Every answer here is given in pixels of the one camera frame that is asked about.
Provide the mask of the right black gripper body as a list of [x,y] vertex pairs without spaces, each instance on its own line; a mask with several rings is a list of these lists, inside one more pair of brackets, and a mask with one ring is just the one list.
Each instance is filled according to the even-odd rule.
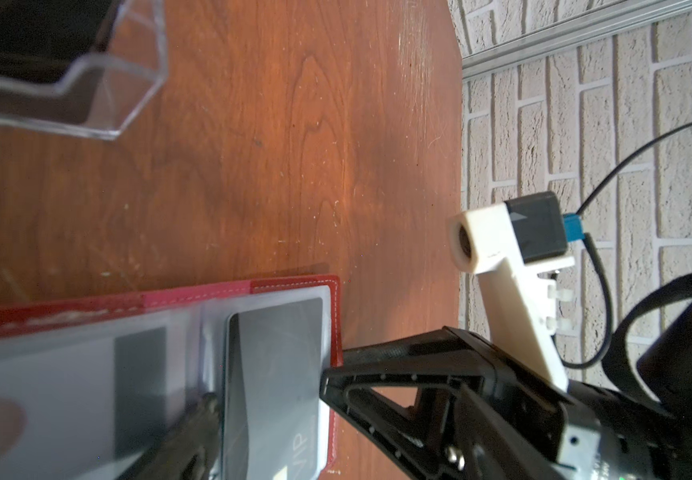
[[692,273],[640,301],[610,338],[609,388],[519,382],[505,412],[470,387],[454,407],[469,479],[692,479]]

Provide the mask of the red leather card holder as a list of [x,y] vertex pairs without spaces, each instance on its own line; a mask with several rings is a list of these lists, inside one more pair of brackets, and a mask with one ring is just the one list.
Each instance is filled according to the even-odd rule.
[[[229,319],[321,299],[323,373],[342,361],[340,285],[285,277],[0,307],[0,479],[119,479],[210,392],[222,432],[209,479],[225,479]],[[329,419],[318,477],[335,460],[337,430],[320,401]]]

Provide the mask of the black cards in organizer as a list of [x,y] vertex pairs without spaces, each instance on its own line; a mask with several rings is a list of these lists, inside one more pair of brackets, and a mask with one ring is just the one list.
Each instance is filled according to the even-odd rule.
[[0,76],[52,84],[107,50],[119,1],[0,1]]

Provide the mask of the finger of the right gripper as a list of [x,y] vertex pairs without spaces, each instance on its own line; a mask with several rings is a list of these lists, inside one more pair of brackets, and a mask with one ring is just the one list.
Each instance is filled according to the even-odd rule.
[[320,398],[409,478],[463,479],[448,451],[466,383],[478,383],[475,352],[444,328],[345,351],[324,371]]

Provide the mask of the clear acrylic card organizer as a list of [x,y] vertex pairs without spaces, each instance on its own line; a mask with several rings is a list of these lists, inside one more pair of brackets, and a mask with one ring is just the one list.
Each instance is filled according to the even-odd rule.
[[0,125],[113,140],[167,78],[162,1],[0,1]]

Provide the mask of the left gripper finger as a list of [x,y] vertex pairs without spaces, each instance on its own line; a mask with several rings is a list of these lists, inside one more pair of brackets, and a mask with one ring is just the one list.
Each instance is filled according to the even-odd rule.
[[119,479],[209,479],[221,451],[218,396],[206,393]]

